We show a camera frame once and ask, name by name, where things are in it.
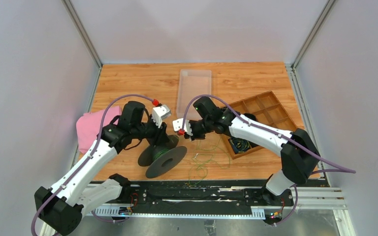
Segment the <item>dark grey perforated spool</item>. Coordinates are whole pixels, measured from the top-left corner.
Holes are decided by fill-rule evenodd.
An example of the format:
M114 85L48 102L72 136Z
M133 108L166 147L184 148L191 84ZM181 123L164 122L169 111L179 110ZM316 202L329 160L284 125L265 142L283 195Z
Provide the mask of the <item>dark grey perforated spool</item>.
M179 137L169 135L169 142L161 145L149 145L140 154L138 165L148 167L145 173L147 178L159 177L179 164L187 153L185 146L178 146Z

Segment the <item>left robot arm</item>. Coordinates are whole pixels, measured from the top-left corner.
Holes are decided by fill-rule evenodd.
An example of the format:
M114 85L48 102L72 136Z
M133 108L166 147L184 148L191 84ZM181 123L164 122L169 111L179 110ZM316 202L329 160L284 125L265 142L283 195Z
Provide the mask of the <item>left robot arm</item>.
M95 190L87 185L96 174L133 140L146 139L151 143L168 141L164 120L170 109L157 100L152 102L152 113L144 104L130 101L119 115L102 125L96 140L72 169L51 187L39 187L34 193L36 213L31 224L32 233L37 219L55 230L57 236L67 236L82 218L107 201L126 203L131 197L129 181L120 174L110 176Z

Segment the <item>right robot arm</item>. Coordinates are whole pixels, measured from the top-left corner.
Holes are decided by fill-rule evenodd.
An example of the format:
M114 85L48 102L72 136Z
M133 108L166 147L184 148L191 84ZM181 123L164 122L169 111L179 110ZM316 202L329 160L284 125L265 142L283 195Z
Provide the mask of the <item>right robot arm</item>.
M214 98L206 94L193 98L189 104L201 119L183 117L174 120L174 131L191 140L204 139L211 132L224 134L247 140L279 156L282 168L268 178L261 192L263 201L268 205L276 204L286 189L308 181L319 162L319 152L307 131L270 127L235 111L228 104L221 108L216 106L212 101Z

